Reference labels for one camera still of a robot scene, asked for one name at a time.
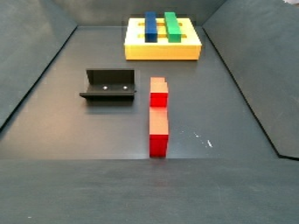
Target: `stack of red blocks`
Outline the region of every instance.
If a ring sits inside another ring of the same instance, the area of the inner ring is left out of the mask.
[[[163,77],[151,78],[150,157],[166,158],[169,144],[169,86]]]

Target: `toy block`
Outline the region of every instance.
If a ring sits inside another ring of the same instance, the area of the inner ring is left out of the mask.
[[[202,42],[189,18],[178,18],[182,43],[169,43],[164,19],[156,19],[158,42],[146,43],[146,19],[130,18],[126,32],[127,60],[198,60]]]
[[[148,11],[144,14],[144,42],[156,43],[158,42],[158,29],[155,22],[155,12]]]
[[[164,13],[166,31],[170,43],[182,43],[182,29],[174,12]]]
[[[151,78],[150,107],[167,107],[169,86],[164,78]]]
[[[169,136],[167,108],[150,108],[150,157],[166,157]]]

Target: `green block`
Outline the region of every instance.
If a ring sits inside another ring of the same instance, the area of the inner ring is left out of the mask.
[[[170,43],[182,43],[182,29],[174,12],[164,13],[164,25]]]

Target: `yellow base plate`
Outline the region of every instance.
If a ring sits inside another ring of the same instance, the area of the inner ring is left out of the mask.
[[[127,60],[198,60],[202,42],[189,18],[178,18],[182,43],[169,43],[164,19],[158,18],[158,43],[146,43],[146,20],[130,18],[126,32]]]

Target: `gray wall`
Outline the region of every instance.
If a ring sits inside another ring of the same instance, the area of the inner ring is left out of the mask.
[[[187,14],[202,25],[227,0],[52,0],[79,25],[122,25],[131,14],[167,10]]]
[[[0,1],[0,128],[75,28],[48,0]]]
[[[299,9],[229,0],[203,28],[279,154],[299,158]]]

